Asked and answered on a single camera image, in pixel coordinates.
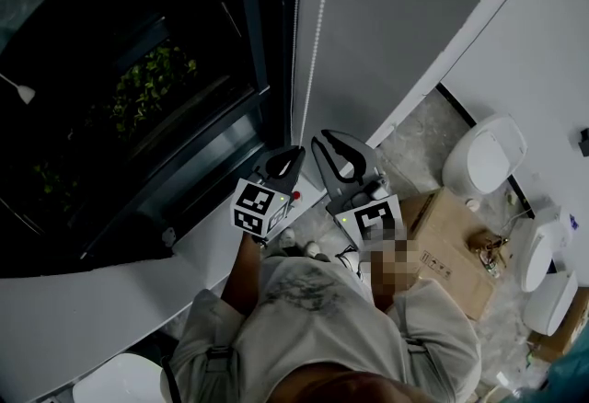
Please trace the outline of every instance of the shoe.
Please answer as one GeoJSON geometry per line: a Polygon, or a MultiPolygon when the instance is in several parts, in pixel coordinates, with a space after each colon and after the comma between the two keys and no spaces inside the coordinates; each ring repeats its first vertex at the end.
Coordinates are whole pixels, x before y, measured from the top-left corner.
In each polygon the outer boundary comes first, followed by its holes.
{"type": "Polygon", "coordinates": [[[293,228],[285,228],[278,238],[278,246],[280,249],[292,248],[296,246],[295,231],[293,228]]]}
{"type": "Polygon", "coordinates": [[[314,258],[317,254],[321,252],[321,248],[315,241],[309,241],[305,245],[305,249],[303,253],[307,258],[314,258]]]}

